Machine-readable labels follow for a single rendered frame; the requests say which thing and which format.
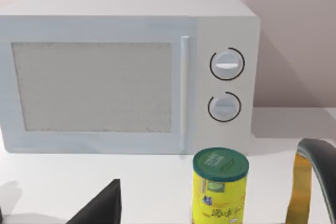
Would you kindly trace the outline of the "small pale microwave knob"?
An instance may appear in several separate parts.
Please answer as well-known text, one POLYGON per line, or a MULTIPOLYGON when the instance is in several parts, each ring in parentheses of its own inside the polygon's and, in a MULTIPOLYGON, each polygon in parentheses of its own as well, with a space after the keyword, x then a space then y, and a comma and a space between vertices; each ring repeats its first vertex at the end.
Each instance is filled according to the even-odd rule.
POLYGON ((239 102, 231 95, 214 98, 210 103, 210 112, 213 117, 220 121, 233 119, 239 110, 239 102))

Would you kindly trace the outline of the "pale microwave oven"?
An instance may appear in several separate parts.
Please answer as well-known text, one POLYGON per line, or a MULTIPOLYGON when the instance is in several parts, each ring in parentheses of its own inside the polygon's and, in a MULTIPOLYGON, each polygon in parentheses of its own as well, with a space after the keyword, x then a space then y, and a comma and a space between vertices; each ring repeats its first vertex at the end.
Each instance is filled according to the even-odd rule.
POLYGON ((241 153, 249 148, 255 90, 260 19, 241 0, 22 0, 0 9, 3 16, 125 16, 185 17, 197 29, 193 80, 193 151, 226 147, 241 153), (225 51, 242 60, 239 74, 221 79, 212 59, 225 51), (212 116, 214 98, 231 95, 239 102, 236 116, 220 121, 212 116))

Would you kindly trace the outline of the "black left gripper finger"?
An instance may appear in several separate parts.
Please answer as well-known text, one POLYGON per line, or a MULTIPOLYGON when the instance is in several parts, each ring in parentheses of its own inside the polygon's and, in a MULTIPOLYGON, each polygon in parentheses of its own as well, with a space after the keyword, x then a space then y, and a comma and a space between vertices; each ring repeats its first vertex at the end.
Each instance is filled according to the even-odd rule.
POLYGON ((121 224, 120 179, 111 181, 66 224, 121 224))

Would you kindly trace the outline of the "pale microwave door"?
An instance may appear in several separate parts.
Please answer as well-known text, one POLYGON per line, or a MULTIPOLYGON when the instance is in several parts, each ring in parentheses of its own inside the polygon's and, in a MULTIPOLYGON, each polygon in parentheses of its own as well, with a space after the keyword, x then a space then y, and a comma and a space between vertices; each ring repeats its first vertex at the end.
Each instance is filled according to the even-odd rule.
POLYGON ((185 17, 0 17, 0 128, 10 153, 193 151, 197 29, 185 17), (181 37, 189 36, 186 149, 181 37))

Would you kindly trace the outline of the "yellow can with green lid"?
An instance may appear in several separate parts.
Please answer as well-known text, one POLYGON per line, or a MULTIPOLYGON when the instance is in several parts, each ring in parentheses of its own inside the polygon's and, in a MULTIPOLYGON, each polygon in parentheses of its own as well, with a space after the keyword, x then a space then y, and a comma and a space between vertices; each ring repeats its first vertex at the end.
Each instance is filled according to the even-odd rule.
POLYGON ((192 224, 243 224, 249 161, 238 151, 203 149, 193 157, 192 224))

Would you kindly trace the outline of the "large pale microwave knob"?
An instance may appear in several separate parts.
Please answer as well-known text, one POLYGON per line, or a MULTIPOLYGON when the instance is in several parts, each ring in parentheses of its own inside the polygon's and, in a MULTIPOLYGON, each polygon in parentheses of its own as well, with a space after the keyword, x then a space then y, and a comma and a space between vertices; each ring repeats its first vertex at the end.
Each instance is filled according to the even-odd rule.
POLYGON ((212 59, 212 71, 221 79, 236 77, 240 72, 241 66, 240 55, 231 50, 216 54, 212 59))

